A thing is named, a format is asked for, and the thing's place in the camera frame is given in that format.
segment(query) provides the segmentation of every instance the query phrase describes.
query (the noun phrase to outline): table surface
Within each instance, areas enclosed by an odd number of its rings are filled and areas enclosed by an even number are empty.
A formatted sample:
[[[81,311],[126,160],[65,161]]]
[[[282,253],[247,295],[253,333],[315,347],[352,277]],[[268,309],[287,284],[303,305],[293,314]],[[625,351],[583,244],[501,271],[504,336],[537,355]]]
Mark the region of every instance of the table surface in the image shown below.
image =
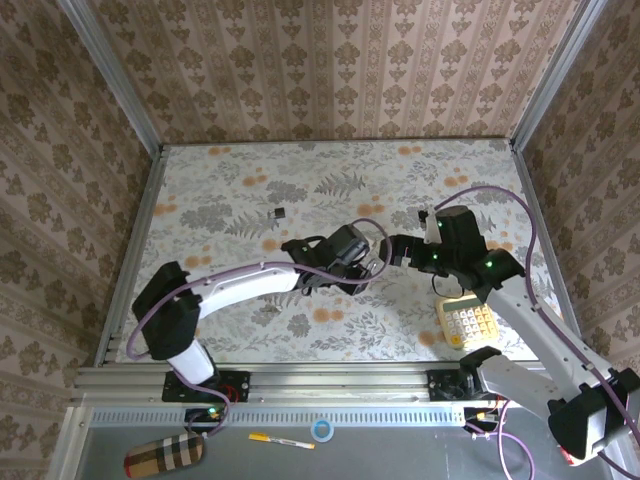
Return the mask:
[[[377,220],[389,234],[422,236],[419,209],[482,184],[522,195],[506,140],[170,147],[133,298],[166,262],[221,271],[266,259],[288,239],[328,236],[358,217]],[[531,229],[516,202],[491,191],[459,202],[474,211],[490,248],[524,262]],[[269,215],[276,207],[285,207],[286,218]],[[377,251],[378,232],[362,230]],[[533,265],[536,289],[558,310],[539,247]],[[436,285],[441,294],[459,293],[453,279]],[[229,306],[201,320],[197,336],[219,362],[457,360],[465,351],[446,344],[436,299],[430,276],[392,267],[355,297],[330,288]],[[498,323],[500,338],[491,345],[513,360],[535,360],[517,333]],[[135,324],[129,313],[123,338]],[[146,350],[142,337],[136,350]],[[124,342],[117,361],[128,361]]]
[[[536,479],[610,480],[605,463],[592,460],[570,467],[544,422],[522,409],[509,411],[505,427],[526,443]],[[438,479],[504,480],[495,439],[473,440],[462,428],[336,428],[333,438],[315,450],[255,442],[252,431],[313,442],[308,427],[229,427],[205,441],[202,460],[189,468],[150,477],[158,480],[208,478],[261,480]],[[168,427],[92,428],[85,441],[78,480],[125,480],[126,452],[147,442],[184,433]],[[525,479],[524,453],[505,440],[505,461],[515,479]]]

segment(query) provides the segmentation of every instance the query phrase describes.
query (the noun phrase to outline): pen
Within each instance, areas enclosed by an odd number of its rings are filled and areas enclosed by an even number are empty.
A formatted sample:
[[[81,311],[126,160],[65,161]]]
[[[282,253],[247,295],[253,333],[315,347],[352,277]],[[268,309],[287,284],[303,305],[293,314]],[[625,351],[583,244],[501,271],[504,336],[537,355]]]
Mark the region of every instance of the pen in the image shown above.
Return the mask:
[[[313,443],[296,442],[295,440],[287,440],[285,438],[270,437],[266,433],[251,433],[249,440],[257,440],[258,442],[278,443],[280,445],[289,445],[291,447],[300,447],[313,450],[316,448]]]

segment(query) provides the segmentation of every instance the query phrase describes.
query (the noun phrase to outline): gray metal surface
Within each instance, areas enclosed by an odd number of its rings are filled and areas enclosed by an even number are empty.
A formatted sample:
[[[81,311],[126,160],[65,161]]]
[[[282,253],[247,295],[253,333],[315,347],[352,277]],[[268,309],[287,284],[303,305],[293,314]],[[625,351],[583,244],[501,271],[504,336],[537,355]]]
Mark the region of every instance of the gray metal surface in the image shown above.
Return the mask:
[[[551,237],[549,236],[549,231],[547,230],[547,224],[544,221],[544,216],[542,215],[542,210],[540,209],[540,203],[538,202],[538,197],[536,195],[535,189],[533,188],[533,182],[531,181],[529,170],[524,163],[522,151],[517,146],[513,147],[513,161],[516,164],[518,176],[520,177],[520,181],[522,182],[522,190],[524,191],[527,205],[529,205],[529,208],[531,208],[531,210],[533,211],[533,216],[536,219],[536,227],[538,228],[538,241],[540,242],[540,247],[542,248],[544,259],[547,262],[549,277],[551,277],[553,291],[555,292],[556,298],[558,299],[558,305],[560,305],[562,319],[576,335],[580,335],[580,325],[578,324],[576,314],[573,311],[573,306],[571,305],[571,300],[569,299],[569,291],[567,290],[567,286],[564,283],[564,279],[562,278],[562,272],[560,271],[558,257],[556,257],[556,253],[553,250]]]
[[[556,47],[527,109],[511,135],[519,150],[524,149],[531,138],[606,4],[607,0],[582,0],[577,6],[567,31]]]
[[[138,269],[140,268],[147,232],[149,231],[149,225],[153,217],[153,209],[156,206],[156,200],[164,178],[166,164],[166,158],[159,153],[151,165],[149,178],[147,179],[144,194],[140,201],[140,208],[138,209],[138,214],[136,215],[136,220],[131,230],[131,238],[129,239],[127,252],[125,253],[122,268],[118,276],[118,282],[116,283],[111,304],[109,305],[109,311],[107,312],[102,337],[100,338],[100,344],[98,345],[93,362],[94,367],[101,366],[104,362],[111,340],[111,334],[120,330],[126,317],[126,311],[131,302],[131,296],[133,295],[133,286],[138,275]]]
[[[309,427],[263,428],[264,433],[312,442]],[[509,412],[506,431],[519,435],[536,462],[538,480],[609,480],[601,460],[566,465],[546,425],[524,410]],[[91,429],[77,479],[124,480],[131,448],[181,433],[177,428]],[[251,428],[228,428],[207,439],[197,465],[151,478],[260,480],[503,480],[495,440],[457,428],[336,428],[331,441],[315,450],[248,440]],[[507,440],[507,465],[515,480],[528,478],[524,454]]]
[[[539,362],[518,362],[518,365],[532,371],[541,370]],[[159,406],[169,368],[164,362],[80,368],[71,403],[96,407]],[[434,406],[426,386],[427,370],[456,369],[458,363],[218,364],[218,368],[251,372],[248,400],[251,406],[412,408]],[[443,401],[437,406],[451,404],[451,401]],[[471,404],[487,406],[487,401],[465,402],[465,406]]]
[[[187,407],[95,408],[92,428],[177,426]],[[324,419],[335,427],[459,427],[464,409],[457,407],[262,408],[234,406],[227,425],[233,427],[302,427]]]
[[[104,35],[89,2],[60,0],[60,6],[71,20],[109,89],[138,134],[138,139],[153,158],[160,152],[160,136],[147,115],[140,97],[129,81],[118,56]]]

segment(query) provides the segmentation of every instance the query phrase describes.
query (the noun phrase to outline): aluminum frame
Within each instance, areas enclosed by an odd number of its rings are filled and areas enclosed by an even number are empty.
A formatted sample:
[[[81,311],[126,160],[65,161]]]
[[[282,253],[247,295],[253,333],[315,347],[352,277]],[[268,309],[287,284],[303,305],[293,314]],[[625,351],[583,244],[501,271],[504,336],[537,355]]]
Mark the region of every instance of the aluminum frame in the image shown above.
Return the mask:
[[[544,373],[539,362],[517,364]],[[457,369],[458,362],[219,364],[218,367],[251,372],[248,406],[365,408],[460,404],[431,401],[426,385],[427,370]],[[164,362],[81,368],[72,391],[71,405],[193,406],[162,402],[165,374],[169,370],[170,366]],[[474,400],[465,405],[486,407],[490,403],[493,402]]]
[[[185,427],[190,407],[95,407],[91,428]],[[464,407],[252,407],[236,405],[226,427],[304,427],[325,419],[335,427],[462,427]],[[206,422],[193,426],[207,427]]]
[[[107,85],[131,126],[151,157],[161,150],[160,136],[142,104],[138,92],[129,80],[118,56],[105,36],[90,3],[78,0],[60,0],[60,7],[67,14],[80,40],[87,48],[96,67],[102,73]]]
[[[606,4],[607,0],[582,0],[576,8],[576,13],[511,135],[516,150],[523,150],[535,132]]]
[[[78,474],[93,408],[69,407],[51,457],[47,480],[73,480]]]
[[[553,284],[553,290],[558,299],[558,305],[562,312],[562,317],[565,325],[569,327],[576,335],[580,336],[580,325],[576,318],[576,314],[571,305],[569,298],[569,291],[562,278],[562,271],[560,270],[560,264],[558,263],[558,257],[556,257],[553,244],[551,243],[551,237],[549,236],[549,230],[547,230],[547,224],[544,221],[542,215],[542,209],[540,208],[540,202],[538,202],[538,196],[536,195],[529,170],[522,156],[522,152],[518,150],[516,146],[512,145],[513,161],[516,164],[516,170],[522,183],[522,191],[524,192],[525,200],[529,205],[529,208],[533,212],[533,217],[536,220],[536,227],[538,229],[538,241],[540,242],[540,248],[544,254],[547,268],[549,269],[549,277],[551,277],[551,283]]]
[[[164,180],[164,170],[167,165],[167,158],[164,152],[158,153],[153,163],[147,184],[144,187],[140,208],[136,214],[136,220],[131,230],[129,245],[122,261],[122,268],[118,275],[116,288],[113,292],[111,304],[107,312],[107,318],[100,337],[100,343],[94,357],[93,365],[101,366],[107,355],[107,349],[111,342],[112,335],[117,334],[122,329],[122,325],[127,316],[127,309],[133,296],[133,287],[136,282],[138,270],[144,246],[147,239],[147,233],[153,218],[153,210],[156,206],[158,194]]]

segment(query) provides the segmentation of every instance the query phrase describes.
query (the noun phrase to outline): plaid pouch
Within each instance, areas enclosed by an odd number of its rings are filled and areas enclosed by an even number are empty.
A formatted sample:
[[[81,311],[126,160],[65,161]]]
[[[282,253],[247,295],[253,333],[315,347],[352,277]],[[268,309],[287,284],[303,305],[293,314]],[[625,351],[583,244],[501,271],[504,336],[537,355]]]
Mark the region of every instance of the plaid pouch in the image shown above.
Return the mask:
[[[200,461],[203,445],[204,439],[194,433],[145,443],[127,453],[124,471],[129,478],[143,478],[186,467]]]

